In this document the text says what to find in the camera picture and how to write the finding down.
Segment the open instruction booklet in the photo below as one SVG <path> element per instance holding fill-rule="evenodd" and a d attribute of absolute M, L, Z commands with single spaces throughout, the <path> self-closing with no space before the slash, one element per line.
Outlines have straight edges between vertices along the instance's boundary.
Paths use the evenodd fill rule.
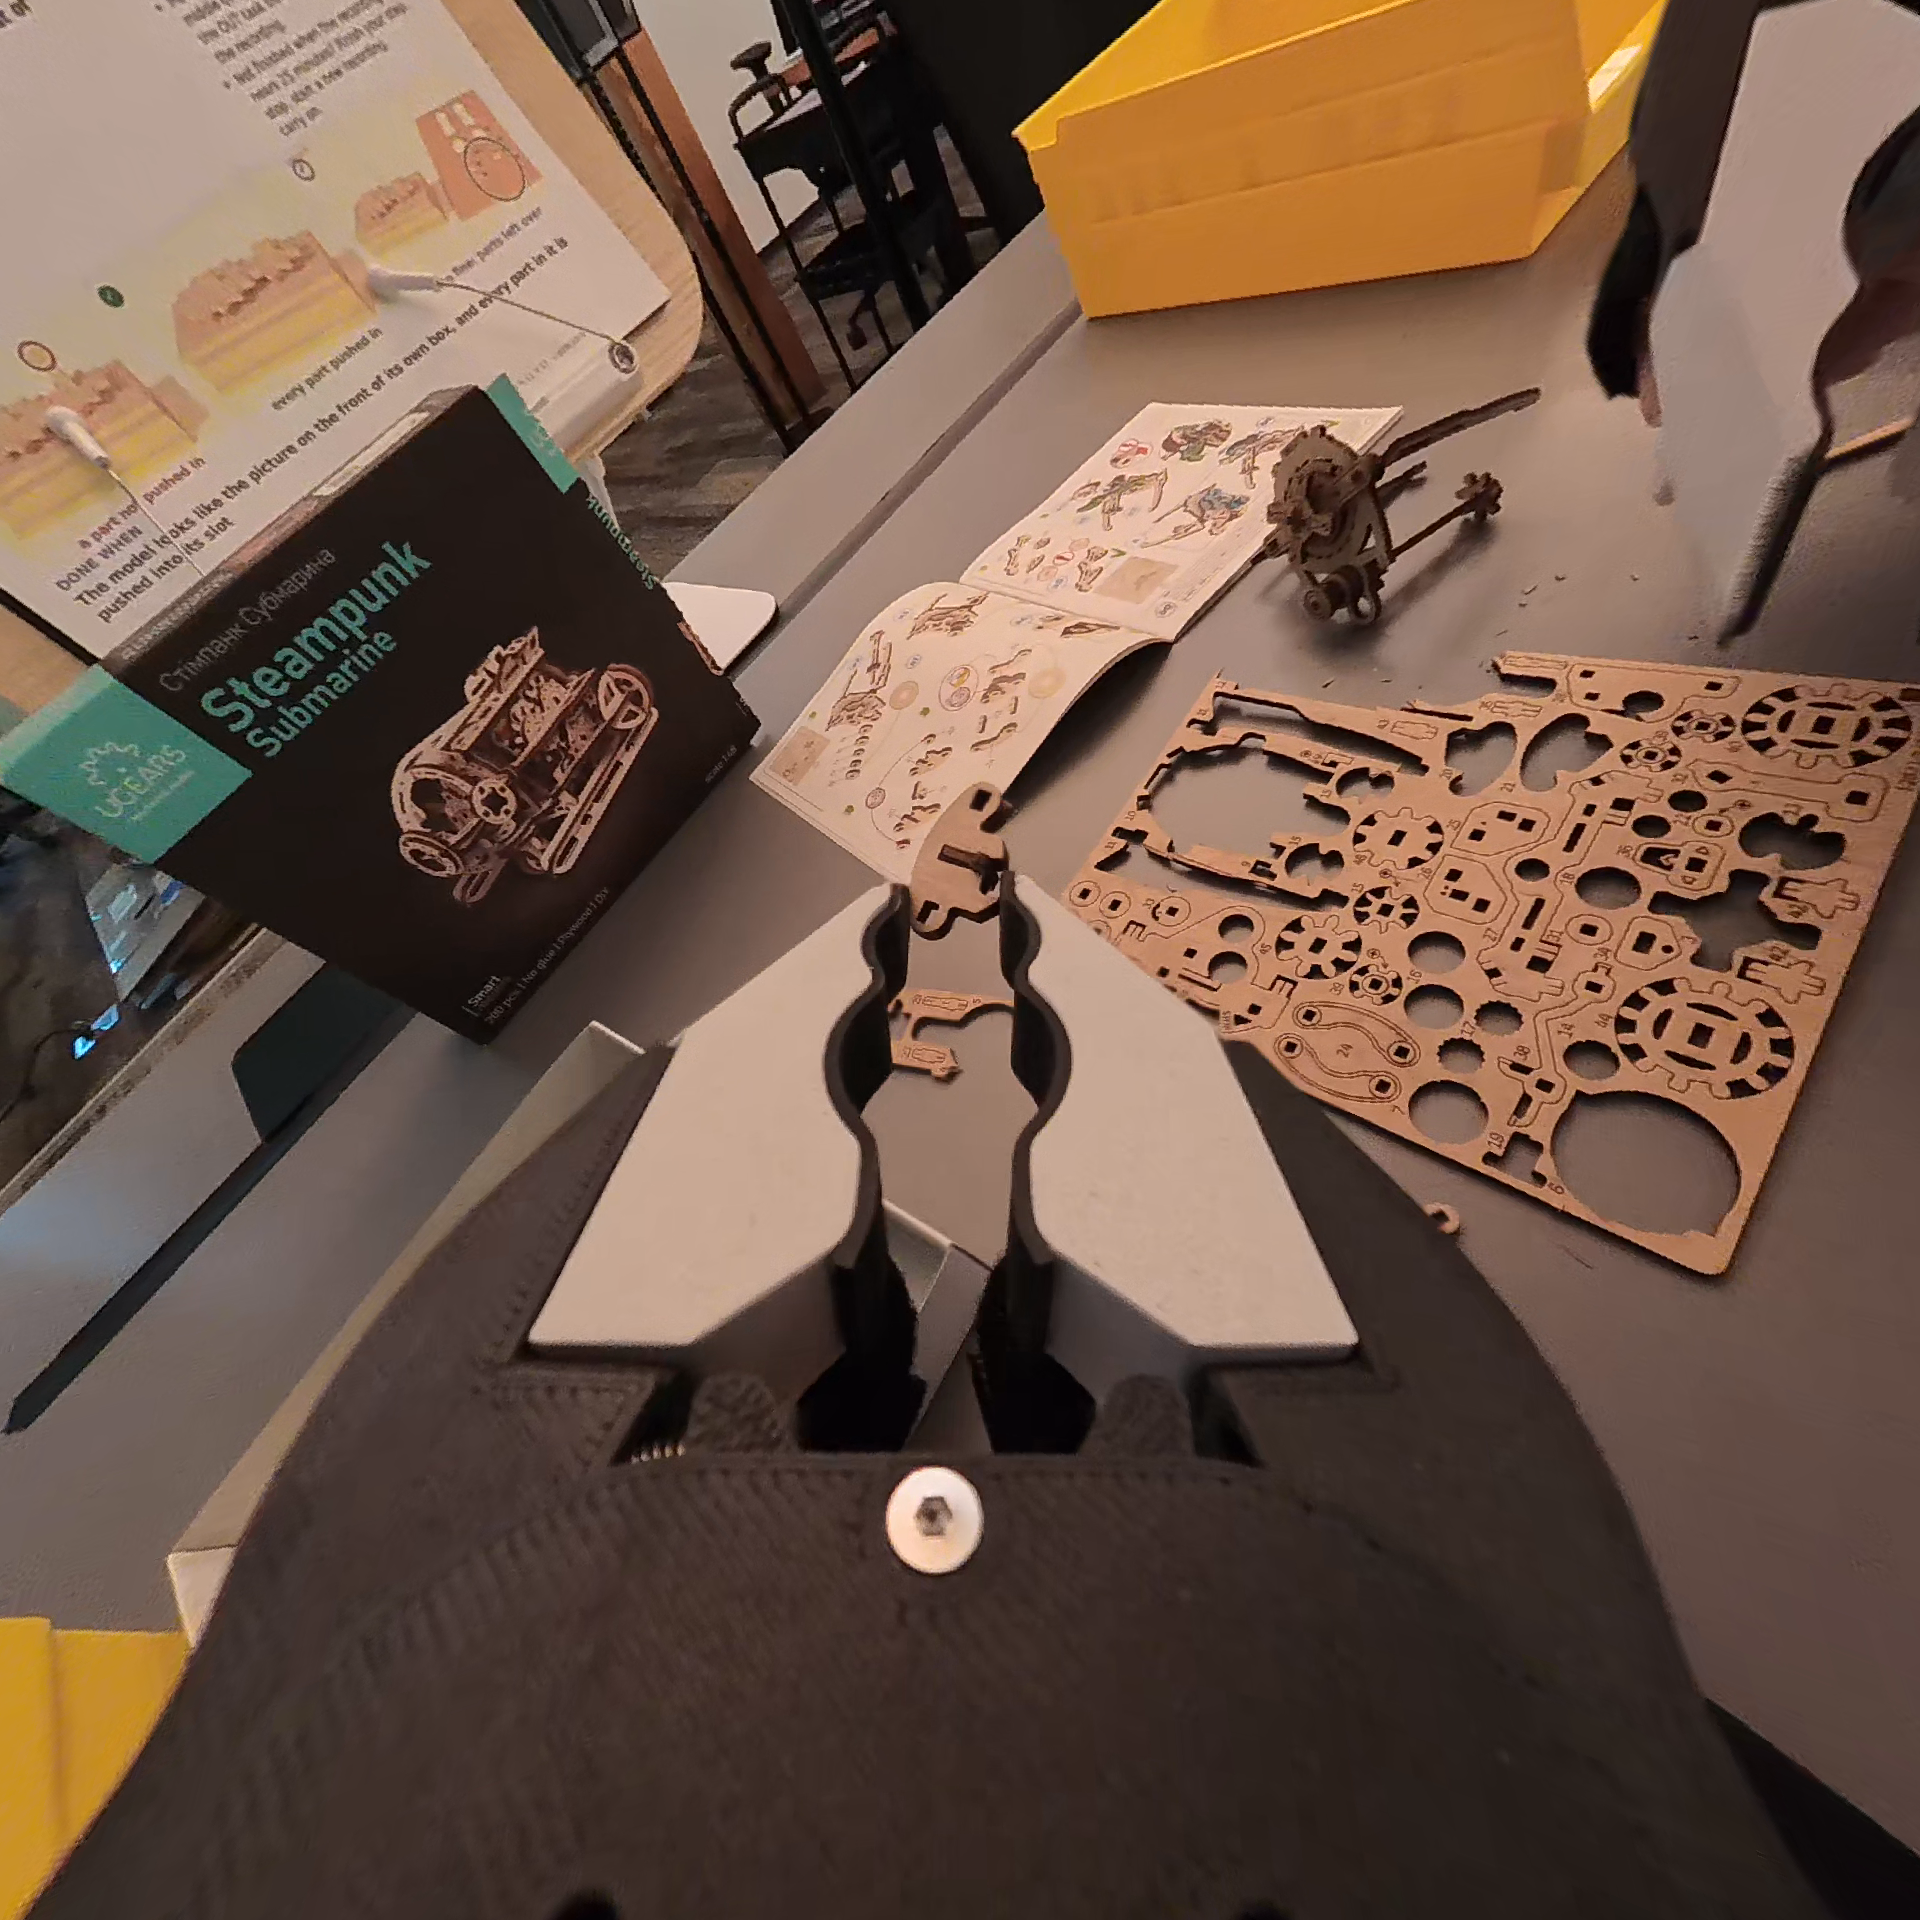
<path fill-rule="evenodd" d="M 878 613 L 753 782 L 886 881 L 973 785 L 1010 786 L 1118 660 L 1257 557 L 1286 443 L 1369 450 L 1400 407 L 1149 403 L 953 583 Z"/>

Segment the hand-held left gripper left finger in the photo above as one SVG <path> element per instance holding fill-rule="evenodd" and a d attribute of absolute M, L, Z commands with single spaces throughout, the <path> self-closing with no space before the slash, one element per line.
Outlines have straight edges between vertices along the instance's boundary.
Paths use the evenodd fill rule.
<path fill-rule="evenodd" d="M 865 1118 L 907 947 L 907 893 L 884 883 L 683 1029 L 532 1353 L 755 1375 L 802 1423 L 915 1419 L 916 1311 Z"/>

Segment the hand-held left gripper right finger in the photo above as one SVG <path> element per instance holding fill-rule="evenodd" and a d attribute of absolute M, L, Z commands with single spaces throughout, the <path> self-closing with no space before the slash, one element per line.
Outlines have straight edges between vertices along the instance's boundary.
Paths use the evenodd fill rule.
<path fill-rule="evenodd" d="M 1148 1375 L 1350 1359 L 1356 1323 L 1214 1026 L 1028 877 L 998 890 L 1036 1101 L 976 1318 L 995 1445 L 1081 1445 Z"/>

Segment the white stand base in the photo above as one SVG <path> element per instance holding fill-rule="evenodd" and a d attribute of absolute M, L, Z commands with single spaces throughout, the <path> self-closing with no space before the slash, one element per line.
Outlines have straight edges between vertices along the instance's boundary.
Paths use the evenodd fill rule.
<path fill-rule="evenodd" d="M 680 613 L 713 671 L 730 671 L 774 625 L 779 606 L 770 593 L 708 583 L 664 580 L 660 587 Z"/>

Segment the partly assembled wooden model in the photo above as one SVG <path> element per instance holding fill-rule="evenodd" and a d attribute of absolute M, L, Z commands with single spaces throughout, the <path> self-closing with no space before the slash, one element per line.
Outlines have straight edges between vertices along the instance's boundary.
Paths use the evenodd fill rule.
<path fill-rule="evenodd" d="M 1369 626 L 1384 610 L 1388 569 L 1413 547 L 1456 522 L 1484 527 L 1502 510 L 1505 487 L 1491 470 L 1468 470 L 1456 506 L 1403 539 L 1388 525 L 1389 506 L 1427 476 L 1425 454 L 1441 441 L 1529 409 L 1540 388 L 1523 388 L 1441 415 L 1360 450 L 1315 426 L 1297 434 L 1273 470 L 1265 553 L 1283 557 L 1304 586 L 1304 610 L 1318 622 L 1347 617 Z"/>

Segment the small dark wooden model part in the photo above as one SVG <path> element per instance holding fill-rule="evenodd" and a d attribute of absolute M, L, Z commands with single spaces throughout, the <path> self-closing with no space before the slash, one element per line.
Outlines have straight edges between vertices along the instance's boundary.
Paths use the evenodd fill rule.
<path fill-rule="evenodd" d="M 907 883 L 915 935 L 937 942 L 956 922 L 996 916 L 1008 862 L 998 833 L 1003 814 L 1001 790 L 976 782 L 932 823 Z"/>

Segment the plywood parts sheet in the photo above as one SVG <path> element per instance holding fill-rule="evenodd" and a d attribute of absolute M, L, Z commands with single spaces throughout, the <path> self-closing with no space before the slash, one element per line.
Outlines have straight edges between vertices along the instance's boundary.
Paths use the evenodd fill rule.
<path fill-rule="evenodd" d="M 1916 804 L 1916 686 L 1507 653 L 1466 707 L 1214 678 L 1064 898 L 1310 1098 L 1716 1278 Z M 1733 1164 L 1712 1222 L 1577 1196 L 1651 1098 Z"/>

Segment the yellow plastic bin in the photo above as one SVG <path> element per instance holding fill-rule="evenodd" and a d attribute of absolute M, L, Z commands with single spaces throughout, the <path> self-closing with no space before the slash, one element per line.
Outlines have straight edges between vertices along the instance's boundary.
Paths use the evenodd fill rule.
<path fill-rule="evenodd" d="M 179 1684 L 188 1637 L 3 1620 L 3 1915 L 74 1850 Z"/>
<path fill-rule="evenodd" d="M 1110 317 L 1524 259 L 1644 73 L 1590 114 L 1577 3 L 1165 3 L 1014 135 Z"/>
<path fill-rule="evenodd" d="M 1579 60 L 1588 82 L 1588 110 L 1600 114 L 1616 101 L 1633 101 L 1648 49 L 1667 3 L 1577 3 Z"/>

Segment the black model kit box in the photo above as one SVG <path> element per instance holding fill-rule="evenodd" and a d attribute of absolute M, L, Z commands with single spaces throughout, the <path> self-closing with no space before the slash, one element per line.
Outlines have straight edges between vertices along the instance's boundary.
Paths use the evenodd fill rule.
<path fill-rule="evenodd" d="M 5 786 L 492 1042 L 758 717 L 508 377 L 5 729 Z"/>

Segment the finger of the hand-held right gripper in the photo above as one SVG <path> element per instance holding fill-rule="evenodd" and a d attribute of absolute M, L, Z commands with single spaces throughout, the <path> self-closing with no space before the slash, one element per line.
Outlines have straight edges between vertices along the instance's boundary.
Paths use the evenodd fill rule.
<path fill-rule="evenodd" d="M 1757 619 L 1825 470 L 1812 367 L 1856 286 L 1848 201 L 1916 129 L 1916 4 L 1669 4 L 1653 38 L 1588 356 L 1654 426 L 1721 637 Z"/>
<path fill-rule="evenodd" d="M 1856 286 L 1816 355 L 1812 391 L 1825 426 L 1833 423 L 1833 391 L 1918 326 L 1916 137 L 1890 137 L 1862 166 L 1841 235 Z"/>

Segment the dark background chair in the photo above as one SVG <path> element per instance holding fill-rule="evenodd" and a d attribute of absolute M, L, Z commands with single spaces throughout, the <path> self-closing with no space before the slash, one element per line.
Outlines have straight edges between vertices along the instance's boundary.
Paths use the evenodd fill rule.
<path fill-rule="evenodd" d="M 769 38 L 755 42 L 732 57 L 730 67 L 746 77 L 728 119 L 741 150 L 769 131 L 809 91 L 809 61 L 794 50 L 778 50 Z"/>

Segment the instruction poster board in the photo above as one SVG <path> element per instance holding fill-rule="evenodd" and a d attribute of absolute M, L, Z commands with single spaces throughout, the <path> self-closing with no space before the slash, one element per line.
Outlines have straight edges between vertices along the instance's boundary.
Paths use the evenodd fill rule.
<path fill-rule="evenodd" d="M 5 4 L 5 607 L 85 663 L 434 394 L 600 453 L 701 315 L 516 4 Z"/>

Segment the white box with gold rings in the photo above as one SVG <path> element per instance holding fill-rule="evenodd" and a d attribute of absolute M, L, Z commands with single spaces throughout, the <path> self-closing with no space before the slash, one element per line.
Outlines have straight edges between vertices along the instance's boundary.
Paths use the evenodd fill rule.
<path fill-rule="evenodd" d="M 249 1531 L 251 1517 L 272 1486 L 282 1460 L 298 1446 L 313 1410 L 322 1403 L 336 1373 L 344 1372 L 357 1343 L 372 1331 L 385 1309 L 400 1295 L 421 1265 L 454 1235 L 467 1218 L 482 1209 L 492 1193 L 512 1181 L 520 1167 L 545 1150 L 545 1143 L 570 1130 L 578 1113 L 601 1092 L 629 1075 L 649 1054 L 670 1054 L 672 1041 L 643 1046 L 617 1030 L 592 1021 L 570 1042 L 556 1062 L 530 1085 L 520 1106 L 500 1122 L 486 1145 L 467 1166 L 429 1212 L 418 1233 L 400 1247 L 392 1267 L 369 1295 L 353 1308 L 341 1331 L 309 1364 L 275 1415 L 258 1428 L 224 1481 L 203 1501 L 166 1555 L 177 1610 L 190 1646 L 201 1644 L 208 1618 L 229 1578 L 233 1555 Z M 582 1460 L 611 1459 L 622 1433 L 630 1433 L 645 1402 L 666 1375 L 645 1364 L 612 1363 L 590 1366 L 582 1359 L 520 1358 L 520 1378 L 506 1382 L 508 1407 L 532 1410 L 539 1389 L 562 1395 L 595 1393 L 611 1402 L 609 1410 L 588 1410 L 578 1452 Z"/>

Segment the flat wooden frame part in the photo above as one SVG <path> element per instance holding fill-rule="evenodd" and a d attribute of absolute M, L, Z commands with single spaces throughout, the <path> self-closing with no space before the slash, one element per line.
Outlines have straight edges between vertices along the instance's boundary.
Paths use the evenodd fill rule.
<path fill-rule="evenodd" d="M 949 990 L 907 990 L 889 1006 L 892 1060 L 899 1073 L 922 1073 L 937 1084 L 953 1082 L 961 1075 L 961 1062 L 950 1045 L 925 1041 L 925 1029 L 957 1029 L 988 1013 L 1010 1013 L 1012 1001 L 1005 997 L 949 991 Z"/>

